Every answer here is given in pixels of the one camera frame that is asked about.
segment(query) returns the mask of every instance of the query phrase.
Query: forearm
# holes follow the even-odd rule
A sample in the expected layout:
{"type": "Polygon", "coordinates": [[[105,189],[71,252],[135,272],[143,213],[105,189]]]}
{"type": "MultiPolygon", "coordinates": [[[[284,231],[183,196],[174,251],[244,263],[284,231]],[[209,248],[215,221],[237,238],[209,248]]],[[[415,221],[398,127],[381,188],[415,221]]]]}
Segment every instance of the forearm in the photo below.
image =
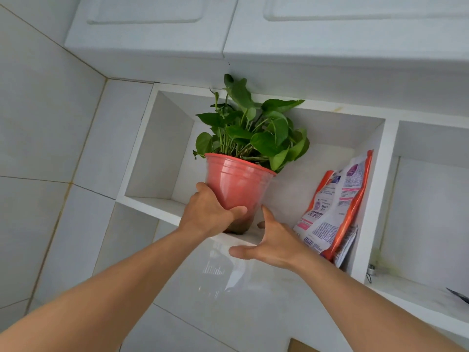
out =
{"type": "Polygon", "coordinates": [[[114,352],[203,239],[174,231],[20,320],[1,335],[0,349],[114,352]]]}
{"type": "Polygon", "coordinates": [[[318,296],[355,352],[463,351],[311,251],[300,254],[292,270],[318,296]]]}

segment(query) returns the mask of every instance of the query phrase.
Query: person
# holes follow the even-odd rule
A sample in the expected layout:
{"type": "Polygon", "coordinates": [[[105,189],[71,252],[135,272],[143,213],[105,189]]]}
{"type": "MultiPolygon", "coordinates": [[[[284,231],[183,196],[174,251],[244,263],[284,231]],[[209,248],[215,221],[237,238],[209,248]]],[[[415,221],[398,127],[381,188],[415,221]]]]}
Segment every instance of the person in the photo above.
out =
{"type": "MultiPolygon", "coordinates": [[[[197,183],[179,227],[131,257],[64,292],[0,335],[2,352],[115,352],[185,258],[246,213],[225,210],[197,183]]],[[[265,235],[229,253],[298,274],[321,300],[351,348],[365,351],[463,351],[429,325],[350,278],[305,246],[263,207],[265,235]]]]}

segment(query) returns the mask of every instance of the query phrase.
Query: cabinet door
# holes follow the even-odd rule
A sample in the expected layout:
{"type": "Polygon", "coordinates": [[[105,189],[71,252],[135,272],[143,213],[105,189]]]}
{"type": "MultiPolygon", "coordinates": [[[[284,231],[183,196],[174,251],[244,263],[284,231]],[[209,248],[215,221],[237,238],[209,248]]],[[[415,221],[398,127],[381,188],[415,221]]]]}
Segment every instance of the cabinet door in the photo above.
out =
{"type": "Polygon", "coordinates": [[[73,51],[223,58],[236,3],[237,0],[82,0],[65,46],[73,51]]]}
{"type": "Polygon", "coordinates": [[[469,60],[469,0],[239,0],[228,59],[469,60]]]}

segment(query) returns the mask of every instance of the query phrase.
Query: white and orange package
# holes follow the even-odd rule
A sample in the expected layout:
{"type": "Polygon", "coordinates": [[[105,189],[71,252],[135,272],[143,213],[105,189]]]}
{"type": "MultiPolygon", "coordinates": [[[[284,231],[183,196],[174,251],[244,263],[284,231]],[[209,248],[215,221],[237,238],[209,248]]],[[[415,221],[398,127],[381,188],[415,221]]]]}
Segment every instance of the white and orange package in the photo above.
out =
{"type": "Polygon", "coordinates": [[[328,171],[308,210],[293,227],[302,241],[328,260],[342,242],[360,206],[373,151],[350,160],[341,171],[328,171]]]}

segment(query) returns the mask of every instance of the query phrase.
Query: plastic pot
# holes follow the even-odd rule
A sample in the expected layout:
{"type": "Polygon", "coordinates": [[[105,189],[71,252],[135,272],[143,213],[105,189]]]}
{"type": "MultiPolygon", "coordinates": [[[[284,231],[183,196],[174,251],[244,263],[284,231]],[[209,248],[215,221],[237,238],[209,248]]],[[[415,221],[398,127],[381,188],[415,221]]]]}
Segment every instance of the plastic pot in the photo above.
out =
{"type": "Polygon", "coordinates": [[[234,221],[227,233],[243,234],[252,224],[270,180],[277,174],[260,165],[224,154],[206,153],[205,183],[226,210],[246,206],[248,212],[234,221]]]}

